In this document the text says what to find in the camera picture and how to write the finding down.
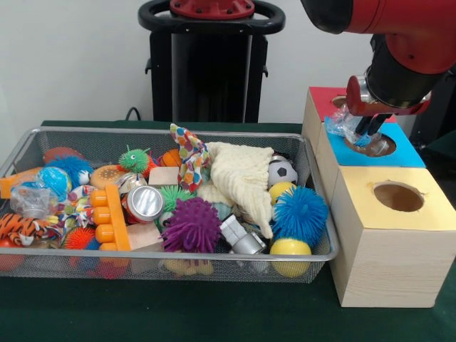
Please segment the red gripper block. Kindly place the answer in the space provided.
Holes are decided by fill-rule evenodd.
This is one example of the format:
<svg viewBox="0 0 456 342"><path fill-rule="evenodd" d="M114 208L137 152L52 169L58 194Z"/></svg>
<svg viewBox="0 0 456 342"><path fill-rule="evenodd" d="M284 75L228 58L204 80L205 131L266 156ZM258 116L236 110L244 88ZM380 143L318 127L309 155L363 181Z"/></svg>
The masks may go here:
<svg viewBox="0 0 456 342"><path fill-rule="evenodd" d="M392 113L394 115L418 115L428 109L430 100L431 97L428 95L423 98L423 101L410 108L396 108L378 101L366 103L359 97L356 98L348 95L347 106L352 115L362 116L355 129L355 134L362 137L368 134L369 127L370 134L378 132L379 128L386 120L386 114L384 113Z"/></svg>

